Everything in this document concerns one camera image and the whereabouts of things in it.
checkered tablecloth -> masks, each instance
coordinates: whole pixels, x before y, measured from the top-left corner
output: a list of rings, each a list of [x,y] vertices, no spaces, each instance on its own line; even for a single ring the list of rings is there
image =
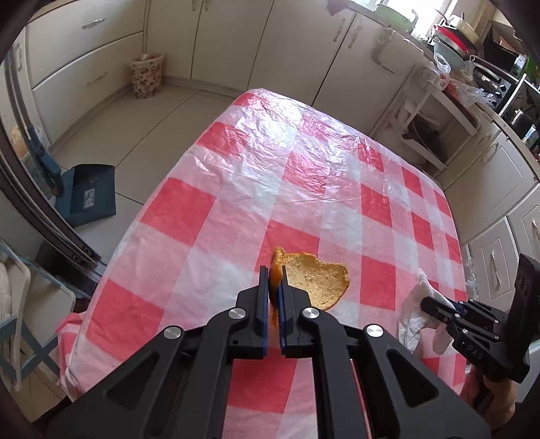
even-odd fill
[[[443,192],[358,131],[266,90],[240,96],[195,142],[133,222],[83,315],[59,332],[61,383],[76,398],[171,324],[206,324],[256,285],[272,250],[342,262],[350,287],[330,311],[343,324],[397,313],[422,268],[465,299],[454,222]],[[465,360],[424,362],[458,391]],[[264,361],[235,361],[224,437],[316,437],[310,360],[285,359],[271,334]]]

floral trash can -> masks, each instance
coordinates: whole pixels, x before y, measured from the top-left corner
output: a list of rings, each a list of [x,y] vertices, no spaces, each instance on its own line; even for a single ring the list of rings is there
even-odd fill
[[[131,61],[131,83],[137,99],[155,96],[161,91],[161,65],[165,55],[144,54]]]

metal screw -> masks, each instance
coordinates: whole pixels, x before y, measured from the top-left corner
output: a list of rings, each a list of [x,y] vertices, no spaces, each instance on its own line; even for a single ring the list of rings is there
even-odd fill
[[[163,335],[169,340],[174,340],[182,335],[182,330],[178,326],[169,326],[163,331]]]
[[[229,311],[229,317],[235,320],[240,320],[246,317],[246,312],[242,308],[233,308]]]
[[[382,329],[379,325],[369,325],[366,328],[366,332],[370,337],[378,338],[384,334],[384,329]]]
[[[306,308],[302,311],[305,318],[317,318],[321,315],[317,308]]]

crumpled paper towel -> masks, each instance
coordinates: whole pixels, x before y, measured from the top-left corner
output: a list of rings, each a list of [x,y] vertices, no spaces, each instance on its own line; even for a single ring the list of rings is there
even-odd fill
[[[416,276],[416,285],[401,305],[399,341],[411,352],[414,352],[420,341],[420,330],[423,328],[432,328],[435,329],[433,351],[438,355],[442,355],[453,339],[446,332],[446,325],[422,311],[420,303],[425,297],[432,297],[448,307],[453,309],[455,307],[446,297],[430,285],[426,273],[422,269],[418,270]]]

dustpan label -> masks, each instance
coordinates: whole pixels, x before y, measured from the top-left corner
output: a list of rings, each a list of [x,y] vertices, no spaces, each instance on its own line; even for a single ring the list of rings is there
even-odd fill
[[[94,207],[95,203],[96,203],[96,190],[95,189],[85,190],[83,209],[89,209],[91,207]]]

